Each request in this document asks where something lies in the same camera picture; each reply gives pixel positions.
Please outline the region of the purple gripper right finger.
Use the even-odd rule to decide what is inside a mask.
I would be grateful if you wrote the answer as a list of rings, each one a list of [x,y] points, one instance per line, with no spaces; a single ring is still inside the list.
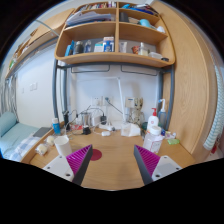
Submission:
[[[160,160],[160,157],[149,150],[135,145],[134,156],[145,185],[153,182],[152,175]]]

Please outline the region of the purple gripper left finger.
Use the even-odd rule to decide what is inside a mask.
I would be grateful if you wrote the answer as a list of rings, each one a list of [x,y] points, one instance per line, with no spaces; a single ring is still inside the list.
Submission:
[[[73,171],[73,183],[81,185],[93,155],[92,145],[85,146],[66,157],[66,160]]]

